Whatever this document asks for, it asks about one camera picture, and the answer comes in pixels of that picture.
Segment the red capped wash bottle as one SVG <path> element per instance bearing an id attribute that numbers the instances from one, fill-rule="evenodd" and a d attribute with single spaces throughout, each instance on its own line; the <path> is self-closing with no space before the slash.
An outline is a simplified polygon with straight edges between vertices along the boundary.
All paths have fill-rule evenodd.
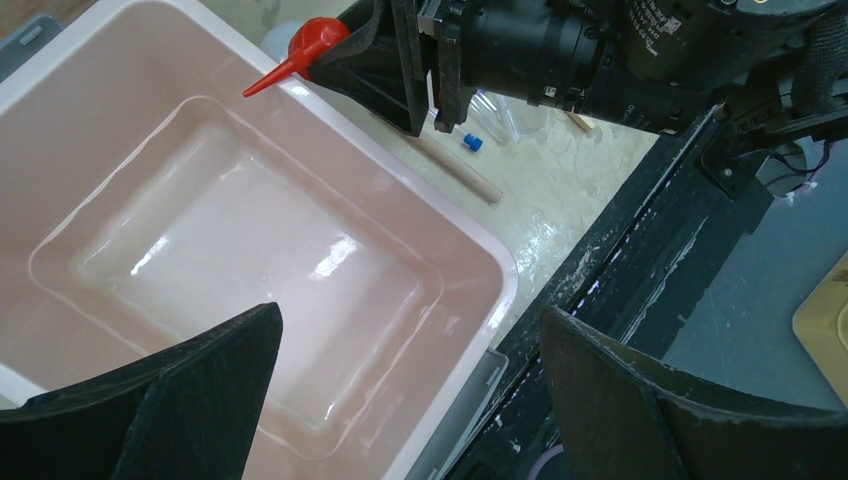
<path id="1" fill-rule="evenodd" d="M 243 97 L 252 97 L 295 74 L 309 80 L 308 69 L 315 61 L 350 35 L 350 29 L 337 18 L 315 17 L 307 20 L 290 40 L 287 58 L 245 89 Z"/>

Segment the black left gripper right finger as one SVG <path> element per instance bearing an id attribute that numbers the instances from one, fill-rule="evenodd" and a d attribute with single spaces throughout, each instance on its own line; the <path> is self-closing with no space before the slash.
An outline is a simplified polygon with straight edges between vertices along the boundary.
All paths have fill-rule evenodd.
<path id="1" fill-rule="evenodd" d="M 576 479 L 843 479 L 847 417 L 725 387 L 544 309 L 539 351 Z"/>

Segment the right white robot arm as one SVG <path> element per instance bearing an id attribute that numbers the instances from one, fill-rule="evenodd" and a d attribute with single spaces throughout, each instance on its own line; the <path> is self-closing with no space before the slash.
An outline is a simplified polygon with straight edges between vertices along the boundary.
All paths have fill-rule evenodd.
<path id="1" fill-rule="evenodd" d="M 484 90 L 651 133 L 685 130 L 843 1 L 358 1 L 310 79 L 417 136 Z"/>

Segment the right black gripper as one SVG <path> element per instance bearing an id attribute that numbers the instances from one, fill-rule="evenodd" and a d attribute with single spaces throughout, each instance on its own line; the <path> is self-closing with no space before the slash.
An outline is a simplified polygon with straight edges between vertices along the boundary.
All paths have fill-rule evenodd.
<path id="1" fill-rule="evenodd" d="M 414 137 L 429 109 L 422 34 L 435 42 L 429 68 L 444 133 L 467 120 L 479 90 L 578 106 L 605 47 L 579 1 L 359 0 L 337 19 L 350 35 L 307 69 L 311 81 Z"/>

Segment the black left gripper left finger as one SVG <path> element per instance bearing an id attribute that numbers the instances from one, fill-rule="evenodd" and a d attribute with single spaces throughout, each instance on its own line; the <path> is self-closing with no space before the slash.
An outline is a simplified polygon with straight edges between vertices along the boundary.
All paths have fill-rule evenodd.
<path id="1" fill-rule="evenodd" d="M 257 305 L 189 340 L 1 414 L 5 479 L 238 479 L 283 319 Z"/>

